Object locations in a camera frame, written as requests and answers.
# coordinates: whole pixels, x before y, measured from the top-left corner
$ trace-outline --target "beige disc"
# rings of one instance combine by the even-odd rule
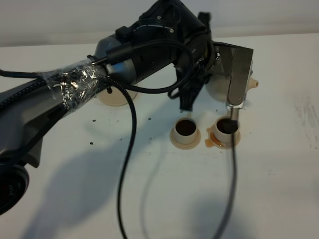
[[[100,93],[98,93],[97,97],[102,103],[108,106],[123,106],[128,103],[123,94],[117,88],[113,86],[111,88],[111,94],[109,94],[107,90],[103,90]],[[134,100],[134,98],[138,94],[134,91],[128,91],[128,93],[131,96],[132,100]]]

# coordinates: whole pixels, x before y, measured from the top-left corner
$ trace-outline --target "dark liquid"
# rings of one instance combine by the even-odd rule
[[[189,136],[193,134],[196,130],[196,125],[193,121],[190,120],[182,120],[178,122],[175,126],[177,133],[183,136]]]
[[[238,126],[232,123],[230,118],[224,118],[217,122],[217,128],[222,133],[231,134],[238,129]]]

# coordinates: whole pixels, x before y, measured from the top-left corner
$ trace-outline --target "plastic wrap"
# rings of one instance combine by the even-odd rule
[[[69,113],[76,111],[99,92],[105,72],[87,59],[49,72],[40,72],[55,99],[62,102]]]

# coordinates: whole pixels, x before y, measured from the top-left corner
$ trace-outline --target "beige plastic ring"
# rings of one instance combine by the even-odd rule
[[[170,140],[179,149],[195,148],[200,142],[200,131],[196,122],[190,117],[179,119],[170,132]]]

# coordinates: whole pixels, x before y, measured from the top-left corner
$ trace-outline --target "black wheel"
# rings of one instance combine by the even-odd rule
[[[8,172],[0,175],[0,215],[17,204],[28,185],[29,175],[22,166],[15,165]]]

